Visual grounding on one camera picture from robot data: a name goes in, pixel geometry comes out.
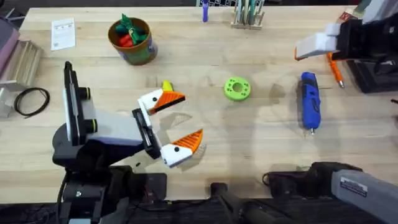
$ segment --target cup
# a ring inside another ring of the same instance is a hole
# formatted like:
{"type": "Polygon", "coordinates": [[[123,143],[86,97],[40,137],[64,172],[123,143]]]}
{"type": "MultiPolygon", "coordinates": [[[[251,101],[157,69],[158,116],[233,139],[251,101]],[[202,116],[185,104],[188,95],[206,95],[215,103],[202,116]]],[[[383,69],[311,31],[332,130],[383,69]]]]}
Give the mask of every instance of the cup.
{"type": "Polygon", "coordinates": [[[157,46],[152,39],[152,33],[150,32],[148,24],[142,19],[130,18],[134,26],[142,28],[148,35],[147,38],[140,44],[132,47],[120,47],[118,45],[120,36],[116,33],[116,26],[120,24],[120,21],[116,21],[108,31],[108,39],[112,46],[119,52],[119,55],[131,65],[145,65],[157,55],[157,46]]]}

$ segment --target white paper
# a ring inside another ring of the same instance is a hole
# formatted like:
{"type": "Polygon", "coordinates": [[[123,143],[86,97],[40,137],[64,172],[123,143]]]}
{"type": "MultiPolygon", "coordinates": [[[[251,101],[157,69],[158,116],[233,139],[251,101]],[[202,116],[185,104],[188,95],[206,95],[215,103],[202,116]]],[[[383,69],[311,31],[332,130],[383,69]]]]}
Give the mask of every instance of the white paper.
{"type": "Polygon", "coordinates": [[[74,18],[52,21],[51,50],[60,50],[76,45],[74,18]]]}

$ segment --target green ring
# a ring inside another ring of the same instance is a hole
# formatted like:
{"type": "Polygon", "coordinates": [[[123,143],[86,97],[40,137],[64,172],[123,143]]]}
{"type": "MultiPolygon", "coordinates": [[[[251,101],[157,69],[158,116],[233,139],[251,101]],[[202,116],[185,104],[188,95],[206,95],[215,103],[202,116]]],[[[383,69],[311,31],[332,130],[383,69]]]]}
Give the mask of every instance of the green ring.
{"type": "Polygon", "coordinates": [[[250,95],[250,91],[249,82],[241,77],[229,78],[224,85],[225,96],[234,101],[245,100],[250,95]]]}

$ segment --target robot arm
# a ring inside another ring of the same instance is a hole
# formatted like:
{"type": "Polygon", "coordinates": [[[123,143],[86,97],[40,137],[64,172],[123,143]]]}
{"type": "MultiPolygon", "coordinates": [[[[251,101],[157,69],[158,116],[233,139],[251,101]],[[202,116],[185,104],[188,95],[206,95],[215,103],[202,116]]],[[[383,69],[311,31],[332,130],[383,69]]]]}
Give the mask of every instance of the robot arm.
{"type": "Polygon", "coordinates": [[[328,24],[323,32],[311,35],[296,45],[295,59],[333,52],[333,60],[379,60],[398,54],[398,2],[374,0],[363,20],[328,24]]]}
{"type": "Polygon", "coordinates": [[[138,99],[133,116],[97,110],[90,88],[79,87],[76,72],[65,63],[63,92],[66,123],[53,138],[53,162],[74,171],[107,167],[145,150],[162,157],[171,168],[189,159],[199,147],[203,130],[164,146],[152,130],[150,116],[185,100],[174,91],[155,90],[138,99]]]}
{"type": "Polygon", "coordinates": [[[314,162],[306,172],[270,172],[271,194],[277,197],[335,197],[386,223],[396,223],[398,187],[362,169],[339,162],[314,162]]]}

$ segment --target wooden table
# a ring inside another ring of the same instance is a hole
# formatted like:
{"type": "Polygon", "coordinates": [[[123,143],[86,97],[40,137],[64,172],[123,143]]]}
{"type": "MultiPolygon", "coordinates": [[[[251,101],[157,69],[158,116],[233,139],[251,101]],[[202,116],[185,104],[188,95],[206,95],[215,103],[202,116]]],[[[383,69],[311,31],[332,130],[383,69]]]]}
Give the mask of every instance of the wooden table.
{"type": "MultiPolygon", "coordinates": [[[[397,95],[364,95],[345,73],[338,87],[326,58],[296,62],[296,41],[323,30],[345,10],[328,7],[266,7],[263,29],[230,28],[232,8],[212,7],[202,23],[199,7],[43,8],[31,9],[22,39],[44,49],[35,86],[51,94],[49,107],[24,119],[17,113],[0,120],[0,203],[54,202],[64,175],[52,163],[52,137],[65,122],[63,65],[72,62],[81,86],[92,89],[98,109],[129,115],[137,99],[170,80],[187,100],[152,117],[161,139],[178,139],[204,129],[193,159],[169,169],[144,152],[119,164],[137,172],[165,172],[168,198],[205,198],[212,182],[227,182],[245,197],[268,195],[261,183],[270,170],[292,170],[315,161],[346,162],[398,184],[397,95]],[[121,13],[144,19],[159,46],[157,58],[133,67],[107,39],[108,27],[121,13]],[[52,20],[75,18],[76,47],[52,52],[52,20]],[[302,72],[315,72],[321,88],[322,125],[315,136],[300,127],[297,83],[302,72]],[[229,77],[252,85],[243,102],[223,93],[229,77]]],[[[35,108],[40,95],[26,99],[35,108]]]]}

